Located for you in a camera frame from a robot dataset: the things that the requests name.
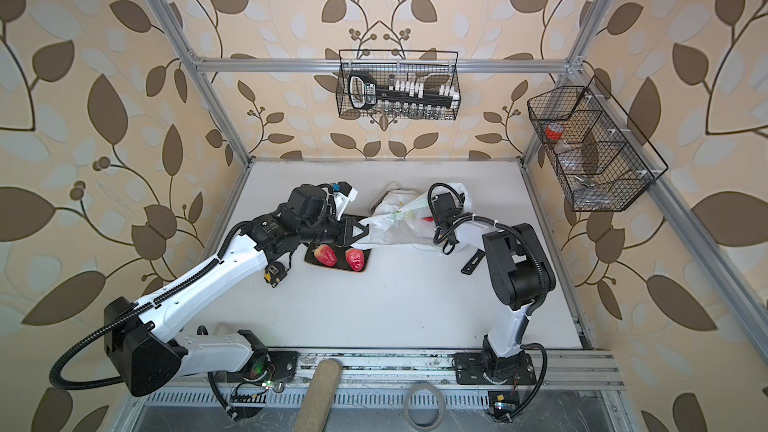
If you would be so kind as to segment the red fake strawberry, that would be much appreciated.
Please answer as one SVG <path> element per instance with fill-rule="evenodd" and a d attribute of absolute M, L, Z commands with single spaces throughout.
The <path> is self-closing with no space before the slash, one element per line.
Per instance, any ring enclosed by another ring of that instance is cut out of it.
<path fill-rule="evenodd" d="M 350 248 L 345 252 L 345 259 L 351 271 L 362 272 L 366 266 L 366 256 L 363 250 Z"/>
<path fill-rule="evenodd" d="M 324 267 L 335 267 L 337 265 L 337 255 L 335 249 L 328 244 L 321 244 L 313 251 L 315 260 Z"/>

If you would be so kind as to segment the white plastic bag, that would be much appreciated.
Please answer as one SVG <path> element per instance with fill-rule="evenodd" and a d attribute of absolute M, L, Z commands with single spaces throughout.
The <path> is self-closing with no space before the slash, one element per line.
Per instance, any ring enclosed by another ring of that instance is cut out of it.
<path fill-rule="evenodd" d="M 369 228 L 368 235 L 353 246 L 368 250 L 385 246 L 411 247 L 437 252 L 433 243 L 435 224 L 427 204 L 427 193 L 413 190 L 392 190 L 383 196 L 373 215 L 362 219 Z"/>

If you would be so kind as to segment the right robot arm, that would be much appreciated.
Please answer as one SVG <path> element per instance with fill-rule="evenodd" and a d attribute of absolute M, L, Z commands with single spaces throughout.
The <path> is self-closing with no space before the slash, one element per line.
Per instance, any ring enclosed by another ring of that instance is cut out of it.
<path fill-rule="evenodd" d="M 475 247 L 477 252 L 462 273 L 473 273 L 485 261 L 500 302 L 481 349 L 453 356 L 456 381 L 508 387 L 507 395 L 489 400 L 488 414 L 496 422 L 511 423 L 536 397 L 546 377 L 546 348 L 538 342 L 526 343 L 524 335 L 532 314 L 554 290 L 555 273 L 531 225 L 509 226 L 469 212 L 465 195 L 446 183 L 431 185 L 426 199 L 435 223 L 433 243 L 445 255 L 460 244 Z"/>

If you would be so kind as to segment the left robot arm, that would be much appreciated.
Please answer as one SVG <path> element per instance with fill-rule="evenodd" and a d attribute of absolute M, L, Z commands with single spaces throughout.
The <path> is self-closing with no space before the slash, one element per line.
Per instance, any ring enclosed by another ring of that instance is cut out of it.
<path fill-rule="evenodd" d="M 251 220 L 236 223 L 212 256 L 170 284 L 135 301 L 119 297 L 104 310 L 104 325 L 58 358 L 49 372 L 59 390 L 91 390 L 123 384 L 134 397 L 148 396 L 178 377 L 216 372 L 247 380 L 269 370 L 267 346 L 248 329 L 229 335 L 190 335 L 187 324 L 246 278 L 263 273 L 271 285 L 287 273 L 283 256 L 301 245 L 349 247 L 369 233 L 346 214 L 358 195 L 347 182 L 302 184 L 286 202 Z M 73 381 L 65 366 L 101 341 L 117 374 Z"/>

